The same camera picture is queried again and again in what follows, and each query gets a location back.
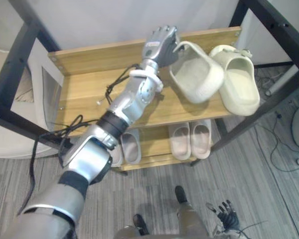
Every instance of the robot finger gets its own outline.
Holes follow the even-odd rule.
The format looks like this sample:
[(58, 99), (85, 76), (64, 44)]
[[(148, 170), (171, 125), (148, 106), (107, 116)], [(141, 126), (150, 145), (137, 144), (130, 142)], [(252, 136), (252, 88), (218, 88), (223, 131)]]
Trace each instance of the robot finger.
[(225, 211), (225, 209), (223, 209), (222, 206), (219, 206), (219, 209), (221, 210), (222, 213), (227, 214), (226, 211)]
[(228, 206), (229, 206), (230, 210), (231, 210), (232, 212), (235, 212), (235, 209), (234, 209), (234, 207), (233, 207), (233, 204), (232, 204), (228, 199), (226, 200), (226, 202), (228, 203)]
[(219, 211), (211, 203), (206, 203), (206, 207), (216, 215), (219, 213)]
[(225, 202), (222, 202), (222, 205), (225, 207), (225, 209), (230, 212), (230, 208), (229, 206), (225, 203)]

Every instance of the wooden board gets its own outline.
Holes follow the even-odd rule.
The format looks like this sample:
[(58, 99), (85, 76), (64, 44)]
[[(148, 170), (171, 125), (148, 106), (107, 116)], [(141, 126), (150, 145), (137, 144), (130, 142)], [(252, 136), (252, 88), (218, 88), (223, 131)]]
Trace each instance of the wooden board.
[(140, 128), (139, 132), (142, 152), (140, 163), (137, 165), (125, 163), (120, 169), (127, 171), (195, 160), (194, 157), (191, 157), (189, 160), (180, 161), (172, 156), (167, 126)]
[(124, 164), (120, 167), (123, 171), (129, 171), (129, 170), (135, 170), (140, 168), (149, 168), (149, 167), (158, 167), (158, 166), (164, 166), (164, 165), (170, 165), (170, 164), (177, 164), (177, 163), (189, 163), (192, 161), (195, 161), (196, 158), (190, 157), (188, 160), (177, 160), (173, 157), (171, 154), (165, 154), (165, 155), (158, 155), (158, 156), (152, 156), (152, 157), (145, 157), (142, 158), (139, 164)]
[[(123, 71), (112, 70), (93, 72), (65, 78), (56, 123), (69, 125), (79, 114), (84, 120), (98, 119), (107, 107), (107, 101), (97, 105), (96, 101), (104, 97), (106, 86), (112, 83)], [(220, 118), (230, 113), (226, 110), (217, 92), (202, 104), (190, 103), (174, 85), (168, 69), (161, 69), (161, 80), (164, 89), (161, 95), (156, 95), (153, 102), (145, 109), (143, 116), (132, 127), (159, 126), (176, 122), (186, 122), (198, 119)], [(117, 85), (111, 96), (115, 98), (125, 87), (126, 82)]]
[[(182, 41), (198, 44), (209, 53), (217, 45), (233, 45), (241, 31), (240, 27), (211, 29), (181, 34)], [(140, 63), (144, 39), (81, 47), (49, 53), (50, 59), (64, 75), (121, 69)]]

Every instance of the white clog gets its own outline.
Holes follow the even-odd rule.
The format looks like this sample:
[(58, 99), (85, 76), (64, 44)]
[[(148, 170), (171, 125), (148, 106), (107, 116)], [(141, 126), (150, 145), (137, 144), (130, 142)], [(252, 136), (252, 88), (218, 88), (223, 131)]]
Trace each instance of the white clog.
[(224, 70), (197, 44), (183, 41), (179, 59), (169, 67), (169, 73), (185, 97), (198, 104), (208, 100), (224, 81)]
[(109, 150), (108, 152), (110, 153), (112, 157), (112, 167), (120, 167), (121, 164), (123, 163), (123, 152), (122, 152), (122, 147), (121, 144), (116, 145), (116, 147), (113, 150)]
[(190, 157), (189, 123), (177, 123), (168, 126), (168, 134), (172, 155), (178, 160)]
[(198, 120), (189, 123), (191, 153), (198, 159), (205, 159), (210, 155), (211, 121)]
[(138, 164), (142, 158), (140, 134), (137, 128), (128, 129), (121, 136), (124, 158), (127, 163)]
[(251, 53), (219, 45), (209, 56), (224, 68), (224, 84), (219, 92), (227, 110), (236, 115), (252, 115), (259, 107), (260, 96), (254, 77), (254, 65), (250, 60)]

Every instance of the black metal frame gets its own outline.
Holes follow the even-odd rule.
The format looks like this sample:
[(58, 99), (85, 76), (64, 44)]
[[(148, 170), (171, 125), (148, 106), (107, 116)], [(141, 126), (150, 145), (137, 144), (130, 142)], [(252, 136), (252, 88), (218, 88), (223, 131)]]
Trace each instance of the black metal frame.
[[(57, 51), (59, 48), (32, 13), (26, 1), (9, 0), (9, 2), (24, 20), (24, 24), (0, 71), (0, 126), (34, 140), (39, 138), (39, 142), (58, 149), (61, 137), (54, 135), (39, 137), (48, 131), (11, 111), (11, 106), (35, 39), (38, 38), (48, 51)], [(65, 147), (71, 146), (67, 140)]]
[[(10, 110), (22, 72), (38, 38), (47, 51), (57, 51), (59, 47), (49, 36), (33, 10), (25, 0), (9, 0), (24, 21), (15, 39), (6, 62), (0, 72), (0, 125), (31, 139), (36, 139), (47, 131)], [(267, 0), (239, 0), (229, 26), (241, 25), (247, 10), (250, 9), (270, 34), (299, 68), (299, 33)], [(259, 109), (246, 117), (238, 126), (227, 132), (222, 119), (216, 120), (221, 139), (212, 147), (215, 152), (248, 130), (264, 114), (273, 111), (279, 104), (299, 92), (299, 71), (278, 92), (273, 94)], [(61, 138), (53, 135), (40, 138), (40, 142), (58, 148)]]
[[(239, 0), (229, 26), (241, 25), (248, 9), (255, 14), (299, 68), (299, 33), (267, 0)], [(226, 127), (224, 129), (223, 120), (217, 119), (216, 124), (221, 139), (212, 146), (211, 151), (215, 152), (227, 145), (254, 126), (255, 122), (264, 114), (274, 111), (280, 104), (296, 94), (299, 94), (299, 71), (279, 91), (262, 104), (253, 115), (246, 117), (230, 132), (227, 132)], [(199, 161), (200, 159), (197, 159), (190, 165), (193, 166)]]

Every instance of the black wire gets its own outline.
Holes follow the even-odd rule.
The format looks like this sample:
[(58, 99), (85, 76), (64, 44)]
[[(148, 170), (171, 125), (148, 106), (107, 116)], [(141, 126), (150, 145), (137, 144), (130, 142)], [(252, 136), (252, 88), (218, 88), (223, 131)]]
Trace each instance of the black wire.
[(35, 177), (34, 177), (34, 160), (35, 160), (35, 155), (36, 155), (36, 148), (38, 146), (39, 143), (39, 138), (38, 137), (35, 141), (34, 141), (34, 145), (33, 145), (33, 149), (32, 149), (32, 156), (31, 156), (31, 160), (30, 160), (30, 166), (29, 166), (29, 176), (30, 176), (30, 188), (29, 191), (19, 209), (19, 211), (17, 212), (17, 216), (19, 216), (21, 214), (21, 212), (23, 211), (23, 209), (25, 208), (25, 206), (28, 204), (31, 195), (33, 193), (34, 187), (35, 187)]
[(40, 141), (40, 138), (43, 137), (43, 136), (52, 135), (52, 134), (54, 134), (56, 136), (63, 137), (63, 139), (60, 143), (59, 150), (58, 150), (58, 160), (59, 160), (59, 163), (60, 163), (61, 167), (63, 167), (62, 150), (63, 150), (63, 147), (64, 147), (64, 143), (65, 143), (66, 139), (68, 138), (69, 134), (71, 132), (77, 130), (80, 127), (89, 126), (90, 125), (89, 123), (93, 122), (93, 121), (97, 121), (97, 119), (92, 119), (92, 120), (88, 120), (88, 121), (83, 122), (83, 116), (78, 115), (68, 127), (60, 129), (60, 130), (55, 130), (55, 131), (52, 131), (52, 132), (41, 134), (34, 141), (31, 160), (30, 160), (30, 164), (29, 164), (30, 188), (29, 188), (29, 191), (28, 191), (28, 193), (27, 193), (27, 195), (26, 195), (19, 211), (17, 212), (17, 216), (22, 213), (22, 211), (24, 210), (24, 208), (28, 204), (28, 202), (29, 202), (29, 200), (32, 196), (32, 193), (34, 191), (34, 188), (35, 188), (34, 161), (35, 161), (35, 156), (36, 156), (37, 145)]
[[(261, 127), (261, 128), (263, 128), (263, 129), (267, 130), (268, 132), (270, 132), (270, 133), (275, 137), (275, 140), (276, 140), (275, 147), (273, 148), (273, 150), (272, 150), (271, 153), (270, 153), (270, 162), (271, 162), (271, 164), (272, 164), (278, 171), (281, 171), (281, 172), (290, 173), (290, 172), (298, 171), (299, 168), (292, 169), (292, 170), (284, 170), (284, 169), (281, 169), (281, 168), (279, 168), (278, 166), (276, 166), (275, 163), (273, 162), (273, 154), (274, 154), (275, 150), (277, 149), (279, 142), (280, 142), (281, 144), (287, 146), (288, 149), (290, 149), (292, 152), (299, 153), (299, 151), (296, 151), (296, 150), (292, 149), (289, 145), (283, 143), (283, 142), (281, 141), (281, 139), (276, 135), (276, 133), (275, 133), (275, 128), (276, 128), (276, 126), (277, 126), (277, 123), (278, 123), (278, 117), (276, 117), (276, 121), (275, 121), (273, 130), (270, 130), (270, 129), (268, 129), (268, 128), (262, 126), (262, 125), (258, 125), (259, 127)], [(258, 132), (257, 132), (256, 127), (255, 127), (255, 132), (256, 132), (256, 139), (257, 139), (258, 146), (259, 146), (260, 150), (263, 152), (263, 149), (262, 149), (262, 147), (261, 147), (261, 145), (260, 145), (260, 142), (259, 142), (259, 136), (258, 136)]]
[(114, 86), (118, 85), (119, 83), (123, 82), (124, 80), (126, 80), (127, 78), (129, 78), (129, 76), (124, 76), (131, 68), (136, 68), (136, 69), (140, 69), (140, 65), (139, 64), (133, 64), (129, 67), (127, 67), (124, 72), (110, 85), (108, 85), (106, 87), (106, 91), (105, 91), (105, 98), (108, 101), (109, 105), (112, 103), (112, 98), (110, 97), (110, 94), (114, 88)]
[(261, 221), (261, 222), (259, 222), (259, 223), (255, 223), (255, 224), (251, 224), (251, 225), (249, 225), (249, 226), (247, 226), (247, 227), (245, 227), (245, 228), (243, 228), (243, 229), (238, 229), (238, 231), (239, 231), (239, 234), (243, 234), (247, 239), (251, 239), (250, 237), (248, 237), (245, 233), (244, 233), (244, 230), (246, 230), (246, 229), (248, 229), (248, 228), (251, 228), (251, 227), (254, 227), (254, 226), (257, 226), (257, 225), (260, 225), (260, 224), (262, 224), (262, 223), (266, 223), (266, 222), (268, 222), (268, 221)]
[[(259, 139), (258, 139), (258, 132), (257, 132), (256, 127), (254, 127), (254, 129), (255, 129), (255, 132), (256, 132), (256, 139), (257, 139), (257, 143), (258, 143), (258, 145), (259, 145), (260, 151), (261, 151), (263, 157), (266, 158), (266, 157), (265, 157), (265, 153), (264, 153), (263, 149), (261, 148), (261, 145), (260, 145), (260, 142), (259, 142)], [(276, 184), (276, 186), (277, 186), (277, 189), (278, 189), (278, 191), (279, 191), (279, 194), (280, 194), (280, 196), (281, 196), (281, 198), (282, 198), (282, 200), (283, 200), (283, 202), (284, 202), (284, 205), (285, 205), (285, 207), (286, 207), (286, 209), (287, 209), (287, 211), (288, 211), (289, 217), (290, 217), (290, 219), (291, 219), (291, 221), (292, 221), (292, 223), (293, 223), (293, 225), (294, 225), (294, 228), (296, 229), (296, 232), (297, 232), (297, 234), (298, 234), (298, 237), (299, 237), (299, 230), (298, 230), (297, 225), (296, 225), (296, 223), (295, 223), (295, 221), (294, 221), (294, 219), (293, 219), (293, 217), (292, 217), (292, 215), (291, 215), (290, 209), (289, 209), (289, 207), (288, 207), (288, 204), (286, 203), (286, 200), (285, 200), (285, 198), (284, 198), (284, 196), (283, 196), (283, 193), (282, 193), (282, 191), (281, 191), (281, 189), (280, 189), (280, 186), (279, 186), (279, 183), (278, 183), (278, 181), (277, 181), (277, 179), (276, 179), (276, 177), (275, 177), (275, 174), (274, 174), (272, 168), (270, 167), (269, 162), (268, 162), (267, 160), (265, 160), (265, 162), (266, 162), (266, 164), (267, 164), (267, 166), (268, 166), (268, 168), (269, 168), (269, 171), (270, 171), (270, 173), (271, 173), (271, 175), (272, 175), (272, 177), (273, 177), (273, 179), (274, 179), (274, 181), (275, 181), (275, 184)]]

